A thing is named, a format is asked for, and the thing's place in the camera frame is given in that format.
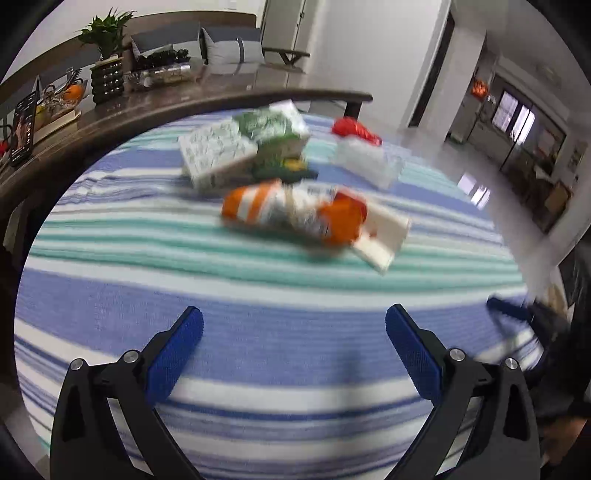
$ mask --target green plant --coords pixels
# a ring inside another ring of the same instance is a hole
[[[134,12],[117,15],[117,10],[113,12],[111,8],[105,18],[94,17],[88,28],[80,30],[82,33],[78,35],[78,40],[97,45],[101,59],[108,59],[113,53],[123,50],[123,27],[133,16]]]

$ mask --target red lantern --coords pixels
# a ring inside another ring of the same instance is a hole
[[[488,95],[488,85],[482,80],[474,80],[471,93],[480,101],[483,101],[486,95]]]

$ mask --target smartphone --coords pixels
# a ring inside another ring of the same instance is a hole
[[[11,151],[8,163],[18,167],[33,153],[33,133],[39,92],[35,91],[18,102],[12,120]]]

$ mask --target dining table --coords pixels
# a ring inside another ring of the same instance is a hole
[[[380,274],[352,251],[231,228],[221,197],[183,173],[178,137],[236,111],[181,118],[105,154],[67,189],[28,254],[15,309],[24,403],[49,451],[69,363],[141,350],[183,310],[203,313],[203,338],[156,409],[206,479],[383,479],[432,409],[385,330],[402,304],[446,348],[522,368],[540,347],[531,329],[493,318],[486,300],[521,301],[522,274],[486,209],[428,159],[384,141],[404,164],[386,190],[333,162],[334,119],[304,115],[303,152],[318,187],[339,185],[411,219]],[[116,402],[119,434],[147,470]],[[442,469],[457,462],[476,406]]]

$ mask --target ceiling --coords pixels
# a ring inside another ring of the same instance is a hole
[[[461,25],[486,29],[488,49],[510,59],[571,110],[570,119],[591,113],[591,85],[554,27],[527,0],[453,0]],[[548,79],[552,72],[557,83]]]

